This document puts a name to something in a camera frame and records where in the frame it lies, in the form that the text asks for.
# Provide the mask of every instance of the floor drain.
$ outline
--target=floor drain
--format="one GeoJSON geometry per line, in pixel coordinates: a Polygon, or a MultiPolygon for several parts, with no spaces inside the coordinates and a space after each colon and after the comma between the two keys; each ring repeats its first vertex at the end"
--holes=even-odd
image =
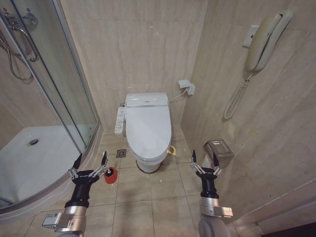
{"type": "Polygon", "coordinates": [[[118,150],[117,158],[124,158],[126,157],[126,149],[118,150]]]}
{"type": "Polygon", "coordinates": [[[31,141],[28,143],[28,145],[29,145],[29,146],[34,146],[37,142],[39,142],[38,139],[33,139],[33,140],[31,140],[31,141]]]}

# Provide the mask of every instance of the toilet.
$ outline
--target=toilet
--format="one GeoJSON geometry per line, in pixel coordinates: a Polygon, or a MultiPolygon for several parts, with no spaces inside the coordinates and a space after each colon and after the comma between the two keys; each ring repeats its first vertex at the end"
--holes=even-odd
{"type": "Polygon", "coordinates": [[[126,101],[126,137],[139,169],[157,171],[171,142],[171,121],[166,93],[131,93],[126,101]]]}

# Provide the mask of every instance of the toilet seat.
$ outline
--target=toilet seat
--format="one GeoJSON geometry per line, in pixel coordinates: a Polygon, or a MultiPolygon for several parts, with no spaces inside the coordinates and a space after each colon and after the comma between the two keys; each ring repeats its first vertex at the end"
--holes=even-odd
{"type": "Polygon", "coordinates": [[[168,104],[126,107],[126,137],[140,162],[160,163],[171,141],[168,104]]]}

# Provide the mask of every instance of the shower enclosure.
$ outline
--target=shower enclosure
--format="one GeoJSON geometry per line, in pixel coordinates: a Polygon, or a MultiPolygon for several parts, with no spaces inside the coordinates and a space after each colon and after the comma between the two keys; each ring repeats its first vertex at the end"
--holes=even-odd
{"type": "Polygon", "coordinates": [[[100,122],[60,2],[0,0],[0,16],[1,221],[65,182],[100,122]]]}

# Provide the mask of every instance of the shower door handle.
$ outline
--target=shower door handle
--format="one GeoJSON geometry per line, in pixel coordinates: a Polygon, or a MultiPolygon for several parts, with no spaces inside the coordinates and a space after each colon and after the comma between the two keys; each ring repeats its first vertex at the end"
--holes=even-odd
{"type": "Polygon", "coordinates": [[[39,59],[39,54],[37,53],[37,50],[36,50],[36,48],[35,48],[33,42],[31,41],[31,38],[30,38],[30,36],[28,35],[28,33],[26,33],[23,29],[21,29],[21,28],[19,28],[19,27],[13,26],[12,29],[15,30],[15,31],[19,31],[19,32],[21,32],[22,34],[24,34],[25,38],[27,39],[27,41],[28,41],[29,45],[31,46],[31,48],[32,48],[32,50],[33,50],[33,53],[34,53],[34,58],[30,58],[30,61],[31,61],[31,62],[37,61],[37,60],[39,59]]]}

